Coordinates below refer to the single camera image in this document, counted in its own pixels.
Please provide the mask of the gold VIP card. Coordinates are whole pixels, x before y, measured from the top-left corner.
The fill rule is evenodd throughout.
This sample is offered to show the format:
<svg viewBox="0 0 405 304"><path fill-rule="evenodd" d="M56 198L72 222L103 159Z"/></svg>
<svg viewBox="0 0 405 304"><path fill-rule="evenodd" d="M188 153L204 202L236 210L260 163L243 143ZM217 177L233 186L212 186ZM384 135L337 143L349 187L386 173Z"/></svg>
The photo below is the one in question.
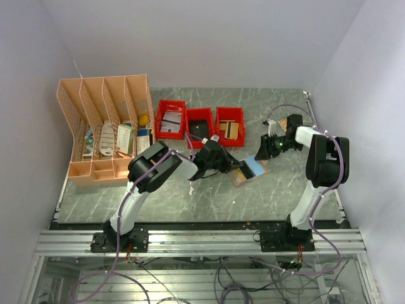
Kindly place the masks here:
<svg viewBox="0 0 405 304"><path fill-rule="evenodd" d="M236 185L246 183L248 181L248 178L244 175L244 173L238 168L234 171L232 171L234 175L234 182Z"/></svg>

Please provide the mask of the brown leather card holder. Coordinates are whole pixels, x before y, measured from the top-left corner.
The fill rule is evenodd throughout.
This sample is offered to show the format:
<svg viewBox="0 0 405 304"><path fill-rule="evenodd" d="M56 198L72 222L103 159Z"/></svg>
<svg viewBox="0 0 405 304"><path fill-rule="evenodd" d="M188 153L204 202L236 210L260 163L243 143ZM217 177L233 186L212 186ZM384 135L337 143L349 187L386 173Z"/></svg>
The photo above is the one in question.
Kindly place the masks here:
<svg viewBox="0 0 405 304"><path fill-rule="evenodd" d="M260 178L260 177L262 177L262 176L268 174L268 171L267 171L267 169L265 168L265 166L263 165L263 163L262 163L261 161L256 161L256 160L254 159L254 156L249 156L249 157L247 157L247 158L245 158L245 159L243 159L243 160L246 161L246 163L249 165L249 167L250 167L250 168L252 169L252 171L255 173L255 176L254 176L253 178L251 178L251 179L248 179L248 181L247 181L246 183L236 185L235 182L234 182L234 175L233 175L232 172L230 172L230 173L229 173L229 176L230 176L230 178L231 178L233 184L234 184L236 187L239 187L239 186L242 186L242 185L244 185L244 184L247 184L248 182L251 182L251 181L253 181L253 180L255 180L255 179L258 179L258 178Z"/></svg>

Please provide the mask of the black VIP card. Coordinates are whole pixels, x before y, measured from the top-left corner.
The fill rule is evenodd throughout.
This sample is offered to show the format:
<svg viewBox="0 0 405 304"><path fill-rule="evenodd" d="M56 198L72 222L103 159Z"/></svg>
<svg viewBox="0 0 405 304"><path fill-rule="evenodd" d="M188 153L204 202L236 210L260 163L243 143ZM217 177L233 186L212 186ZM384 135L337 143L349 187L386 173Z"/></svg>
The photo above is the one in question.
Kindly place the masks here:
<svg viewBox="0 0 405 304"><path fill-rule="evenodd" d="M255 173L252 171L246 161L241 161L241 166L239 169L246 179L251 179L255 176Z"/></svg>

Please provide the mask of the gold cards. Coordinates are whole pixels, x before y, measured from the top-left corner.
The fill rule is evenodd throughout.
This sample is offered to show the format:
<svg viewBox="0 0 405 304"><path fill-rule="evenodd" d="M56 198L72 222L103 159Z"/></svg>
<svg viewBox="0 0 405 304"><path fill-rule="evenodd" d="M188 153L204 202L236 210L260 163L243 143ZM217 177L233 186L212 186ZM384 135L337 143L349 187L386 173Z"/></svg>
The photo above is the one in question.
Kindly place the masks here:
<svg viewBox="0 0 405 304"><path fill-rule="evenodd" d="M224 138L237 140L239 136L239 124L233 120L223 120L219 123L219 130L223 131Z"/></svg>

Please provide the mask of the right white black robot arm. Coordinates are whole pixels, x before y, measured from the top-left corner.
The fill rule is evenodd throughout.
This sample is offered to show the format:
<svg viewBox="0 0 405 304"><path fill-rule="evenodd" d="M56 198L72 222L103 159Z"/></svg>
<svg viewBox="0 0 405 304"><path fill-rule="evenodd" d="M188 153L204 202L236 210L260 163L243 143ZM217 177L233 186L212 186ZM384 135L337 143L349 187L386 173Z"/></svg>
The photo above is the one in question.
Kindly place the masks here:
<svg viewBox="0 0 405 304"><path fill-rule="evenodd" d="M267 133L261 142L255 160L265 161L280 156L290 149L309 149L305 174L306 188L293 212L274 231L260 231L261 251L312 251L310 244L313 224L329 192L345 183L349 177L349 140L334 137L317 127L303 125L302 116L286 118L283 136Z"/></svg>

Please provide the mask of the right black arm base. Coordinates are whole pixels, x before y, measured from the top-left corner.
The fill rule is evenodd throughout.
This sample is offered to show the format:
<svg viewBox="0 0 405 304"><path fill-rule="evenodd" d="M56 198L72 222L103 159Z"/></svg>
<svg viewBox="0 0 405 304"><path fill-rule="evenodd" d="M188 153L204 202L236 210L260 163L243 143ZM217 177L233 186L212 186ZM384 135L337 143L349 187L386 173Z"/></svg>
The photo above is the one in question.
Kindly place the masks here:
<svg viewBox="0 0 405 304"><path fill-rule="evenodd" d="M300 230L289 224L283 224L279 229L259 230L258 239L262 252L303 252L314 251L312 230Z"/></svg>

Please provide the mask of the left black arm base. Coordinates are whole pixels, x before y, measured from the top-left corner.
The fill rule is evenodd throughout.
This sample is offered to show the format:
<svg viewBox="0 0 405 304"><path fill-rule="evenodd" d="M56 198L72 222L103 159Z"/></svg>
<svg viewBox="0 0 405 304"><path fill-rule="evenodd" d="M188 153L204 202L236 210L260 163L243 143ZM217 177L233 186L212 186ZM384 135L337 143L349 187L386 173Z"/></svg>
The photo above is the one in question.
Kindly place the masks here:
<svg viewBox="0 0 405 304"><path fill-rule="evenodd" d="M94 233L90 244L91 253L120 252L146 253L149 245L149 233L141 226L134 226L126 234L117 234L109 221L104 224L103 231Z"/></svg>

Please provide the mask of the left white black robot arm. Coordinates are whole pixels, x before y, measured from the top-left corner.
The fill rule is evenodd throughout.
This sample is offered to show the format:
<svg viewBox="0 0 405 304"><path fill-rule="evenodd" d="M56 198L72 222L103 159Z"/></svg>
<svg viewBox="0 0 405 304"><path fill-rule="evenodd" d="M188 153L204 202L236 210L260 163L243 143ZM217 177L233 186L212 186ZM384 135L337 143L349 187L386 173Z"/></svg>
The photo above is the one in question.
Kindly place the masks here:
<svg viewBox="0 0 405 304"><path fill-rule="evenodd" d="M196 181L205 178L208 170L227 174L245 164L214 139L207 140L199 152L190 156L181 155L162 141L156 142L129 163L127 189L117 211L104 224L101 250L147 251L149 235L135 225L135 219L148 196L174 173L188 181Z"/></svg>

